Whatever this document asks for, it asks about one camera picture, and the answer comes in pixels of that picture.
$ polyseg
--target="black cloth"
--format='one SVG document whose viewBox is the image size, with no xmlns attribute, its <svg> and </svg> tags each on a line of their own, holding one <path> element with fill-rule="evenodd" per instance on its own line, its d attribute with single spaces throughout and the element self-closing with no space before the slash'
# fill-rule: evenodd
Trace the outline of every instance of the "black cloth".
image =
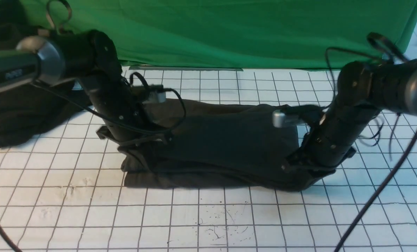
<svg viewBox="0 0 417 252">
<path fill-rule="evenodd" d="M 11 50 L 18 42 L 37 35 L 38 27 L 22 24 L 0 24 L 0 50 Z M 54 88 L 81 105 L 91 105 L 82 90 L 72 90 L 74 82 Z M 21 145 L 36 134 L 43 134 L 67 121 L 81 109 L 31 85 L 19 86 L 0 93 L 0 148 Z"/>
<path fill-rule="evenodd" d="M 131 188 L 231 188 L 263 186 L 300 191 L 311 175 L 288 174 L 282 160 L 298 148 L 295 126 L 275 128 L 270 105 L 212 105 L 185 100 L 188 115 L 173 131 L 173 142 L 157 147 L 159 162 L 144 169 L 135 155 L 127 155 L 122 170 Z M 172 126 L 181 116 L 180 103 L 169 99 L 146 105 L 154 122 Z"/>
</svg>

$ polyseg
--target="white grid surface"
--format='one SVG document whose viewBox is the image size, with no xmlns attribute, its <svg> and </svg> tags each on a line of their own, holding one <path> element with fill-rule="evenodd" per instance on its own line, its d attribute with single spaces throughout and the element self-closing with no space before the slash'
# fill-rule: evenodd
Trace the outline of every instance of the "white grid surface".
<svg viewBox="0 0 417 252">
<path fill-rule="evenodd" d="M 407 56 L 417 57 L 417 34 Z M 184 99 L 214 104 L 326 105 L 332 97 L 326 72 L 140 73 Z M 24 251 L 330 252 L 417 128 L 417 118 L 401 116 L 391 160 L 396 117 L 383 117 L 391 126 L 383 128 L 378 146 L 356 142 L 357 154 L 336 174 L 302 193 L 286 193 L 124 188 L 124 155 L 96 136 L 102 120 L 80 113 L 25 145 L 0 149 L 0 223 Z M 371 123 L 364 134 L 376 129 Z M 307 127 L 298 130 L 301 139 Z M 1 238 L 0 251 L 8 251 Z M 417 252 L 417 144 L 343 251 Z"/>
</svg>

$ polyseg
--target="green backdrop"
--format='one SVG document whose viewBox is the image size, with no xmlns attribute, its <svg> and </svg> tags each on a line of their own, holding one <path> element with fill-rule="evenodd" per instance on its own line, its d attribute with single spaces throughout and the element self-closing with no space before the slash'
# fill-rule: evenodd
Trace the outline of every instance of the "green backdrop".
<svg viewBox="0 0 417 252">
<path fill-rule="evenodd" d="M 29 21 L 48 27 L 47 0 L 21 0 Z M 373 51 L 369 32 L 405 50 L 417 0 L 69 0 L 69 28 L 98 29 L 119 59 L 172 67 L 302 68 L 326 66 L 328 46 Z M 53 17 L 66 10 L 52 4 Z M 358 59 L 333 53 L 334 67 Z"/>
</svg>

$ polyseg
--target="robotic arm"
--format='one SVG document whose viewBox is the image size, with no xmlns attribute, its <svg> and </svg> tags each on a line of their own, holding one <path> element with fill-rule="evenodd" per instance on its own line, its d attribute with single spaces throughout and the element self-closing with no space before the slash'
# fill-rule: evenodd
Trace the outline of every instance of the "robotic arm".
<svg viewBox="0 0 417 252">
<path fill-rule="evenodd" d="M 382 110 L 417 116 L 417 59 L 385 65 L 351 62 L 342 68 L 337 83 L 338 94 L 325 113 L 314 105 L 274 112 L 275 127 L 300 122 L 311 127 L 283 169 L 308 169 L 324 177 L 354 155 L 352 144 Z"/>
<path fill-rule="evenodd" d="M 33 81 L 54 86 L 77 79 L 106 118 L 106 126 L 98 131 L 101 138 L 121 146 L 166 144 L 172 134 L 154 124 L 143 108 L 151 97 L 163 102 L 166 90 L 147 84 L 132 87 L 121 73 L 112 40 L 96 30 L 28 37 L 16 50 L 0 51 L 0 92 Z M 354 155 L 352 144 L 382 110 L 417 116 L 417 59 L 383 65 L 351 62 L 342 68 L 335 89 L 338 94 L 326 112 L 315 105 L 287 106 L 274 112 L 275 127 L 300 123 L 311 127 L 299 149 L 283 160 L 285 171 L 307 169 L 314 177 L 332 174 Z M 148 167 L 151 162 L 145 158 L 142 163 Z"/>
</svg>

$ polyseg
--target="folded black garment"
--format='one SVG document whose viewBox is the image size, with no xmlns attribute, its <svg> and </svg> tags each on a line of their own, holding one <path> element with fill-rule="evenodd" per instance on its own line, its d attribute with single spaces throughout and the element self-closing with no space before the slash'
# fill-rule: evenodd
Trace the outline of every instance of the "folded black garment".
<svg viewBox="0 0 417 252">
<path fill-rule="evenodd" d="M 145 169 L 134 151 L 122 170 L 131 188 L 231 188 L 262 186 L 286 191 L 306 189 L 305 170 L 288 174 L 282 160 L 298 148 L 296 126 L 275 128 L 270 105 L 213 105 L 185 100 L 187 119 L 174 130 L 173 142 L 157 147 L 157 165 Z M 172 126 L 181 105 L 169 99 L 146 105 L 157 124 Z"/>
<path fill-rule="evenodd" d="M 38 27 L 0 24 L 0 50 L 13 50 L 24 37 L 37 35 Z M 81 105 L 91 105 L 74 82 L 55 86 L 56 91 Z M 43 134 L 81 111 L 64 99 L 31 85 L 0 93 L 0 148 L 21 145 L 36 134 Z"/>
</svg>

